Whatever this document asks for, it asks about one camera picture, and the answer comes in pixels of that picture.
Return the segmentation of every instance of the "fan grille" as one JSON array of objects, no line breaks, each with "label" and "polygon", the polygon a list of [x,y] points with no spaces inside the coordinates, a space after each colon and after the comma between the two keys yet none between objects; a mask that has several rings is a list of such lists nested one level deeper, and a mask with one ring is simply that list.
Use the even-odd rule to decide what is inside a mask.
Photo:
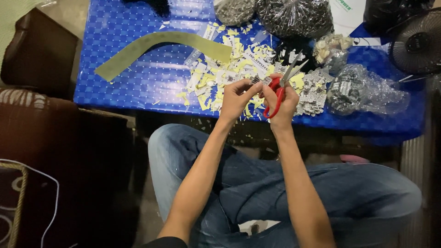
[{"label": "fan grille", "polygon": [[415,16],[405,23],[389,48],[394,65],[409,74],[441,70],[441,8]]}]

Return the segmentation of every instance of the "blue checkered tablecloth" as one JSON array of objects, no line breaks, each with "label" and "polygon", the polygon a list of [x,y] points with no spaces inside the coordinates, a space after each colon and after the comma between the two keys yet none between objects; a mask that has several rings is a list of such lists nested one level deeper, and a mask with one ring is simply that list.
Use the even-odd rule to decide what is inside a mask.
[{"label": "blue checkered tablecloth", "polygon": [[[188,108],[184,106],[182,98],[176,97],[177,93],[183,91],[186,77],[190,76],[190,69],[184,64],[184,60],[193,51],[192,47],[164,44],[152,49],[117,76],[112,81],[113,84],[94,73],[98,66],[141,36],[161,31],[197,33],[209,22],[216,22],[212,1],[169,0],[172,13],[169,18],[163,19],[141,1],[124,5],[120,0],[91,0],[74,102],[79,105],[217,117],[218,112],[201,110],[195,94],[187,94],[190,102]],[[159,30],[164,21],[170,21],[170,24]],[[242,34],[238,30],[241,34],[237,37],[240,37],[245,46],[251,45],[253,42],[249,38],[263,29],[258,20],[252,24],[253,29],[248,34]],[[361,37],[366,37],[363,29],[360,30],[356,30],[352,36],[357,37],[358,32]],[[226,32],[220,33],[215,41],[222,42],[222,35],[226,35]],[[268,36],[263,43],[270,44],[271,41],[275,44],[276,38]],[[390,64],[387,54],[375,47],[350,48],[348,62],[363,64],[385,78],[398,80],[404,77],[402,72]],[[296,116],[293,123],[367,131],[378,136],[400,137],[399,141],[413,138],[422,132],[424,87],[420,83],[413,83],[403,85],[403,89],[411,93],[411,103],[405,112],[398,115],[355,113],[337,116],[325,108],[322,114],[315,117]]]}]

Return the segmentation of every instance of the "forearm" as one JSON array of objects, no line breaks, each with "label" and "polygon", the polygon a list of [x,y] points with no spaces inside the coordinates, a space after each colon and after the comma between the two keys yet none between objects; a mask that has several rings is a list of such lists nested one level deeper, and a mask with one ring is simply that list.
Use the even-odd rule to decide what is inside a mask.
[{"label": "forearm", "polygon": [[231,124],[219,120],[173,200],[167,222],[191,229],[207,203]]},{"label": "forearm", "polygon": [[275,132],[291,223],[301,247],[335,247],[325,207],[309,178],[292,128]]}]

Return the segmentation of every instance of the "person's left hand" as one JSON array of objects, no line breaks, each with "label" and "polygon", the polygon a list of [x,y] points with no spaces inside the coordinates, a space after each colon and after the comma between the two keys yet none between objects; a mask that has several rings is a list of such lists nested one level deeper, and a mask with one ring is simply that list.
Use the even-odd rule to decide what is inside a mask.
[{"label": "person's left hand", "polygon": [[262,90],[263,83],[250,84],[251,80],[242,79],[225,86],[224,101],[220,111],[220,120],[234,122],[242,114],[247,102]]}]

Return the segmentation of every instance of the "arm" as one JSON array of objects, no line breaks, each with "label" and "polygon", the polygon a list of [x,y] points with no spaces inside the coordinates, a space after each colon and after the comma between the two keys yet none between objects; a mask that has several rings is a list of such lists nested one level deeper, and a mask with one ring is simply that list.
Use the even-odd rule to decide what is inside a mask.
[{"label": "arm", "polygon": [[247,102],[261,89],[261,83],[251,87],[248,79],[225,87],[219,120],[179,186],[158,238],[173,236],[188,244],[191,228],[202,213],[213,187],[228,132],[242,114]]},{"label": "arm", "polygon": [[[271,119],[271,130],[279,147],[291,223],[301,247],[334,248],[336,244],[328,215],[309,178],[291,126],[299,96],[289,83],[285,92],[285,100],[279,112]],[[263,87],[263,94],[265,104],[269,104],[271,112],[276,105],[277,96],[267,86]]]}]

